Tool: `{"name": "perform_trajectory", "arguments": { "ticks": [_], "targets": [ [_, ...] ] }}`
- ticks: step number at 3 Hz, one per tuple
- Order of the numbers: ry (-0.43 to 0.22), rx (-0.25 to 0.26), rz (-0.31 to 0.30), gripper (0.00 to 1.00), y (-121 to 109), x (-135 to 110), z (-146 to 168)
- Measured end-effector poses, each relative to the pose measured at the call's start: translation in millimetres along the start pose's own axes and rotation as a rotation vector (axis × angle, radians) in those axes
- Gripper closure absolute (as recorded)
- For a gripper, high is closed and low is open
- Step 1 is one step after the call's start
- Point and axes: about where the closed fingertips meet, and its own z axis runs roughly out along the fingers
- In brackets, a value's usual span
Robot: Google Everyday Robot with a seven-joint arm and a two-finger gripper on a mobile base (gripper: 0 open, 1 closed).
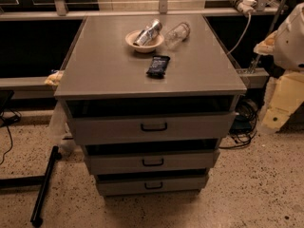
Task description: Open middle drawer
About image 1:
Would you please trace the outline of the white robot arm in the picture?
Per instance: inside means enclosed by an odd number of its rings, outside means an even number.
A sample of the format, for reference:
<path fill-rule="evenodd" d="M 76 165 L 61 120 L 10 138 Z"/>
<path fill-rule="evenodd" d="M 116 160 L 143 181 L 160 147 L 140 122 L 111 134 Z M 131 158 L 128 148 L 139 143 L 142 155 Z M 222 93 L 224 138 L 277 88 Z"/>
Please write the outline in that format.
<path fill-rule="evenodd" d="M 274 64 L 284 69 L 278 79 L 269 79 L 259 113 L 257 129 L 272 134 L 304 103 L 304 3 L 296 5 L 279 28 L 254 47 L 254 53 L 272 55 Z"/>

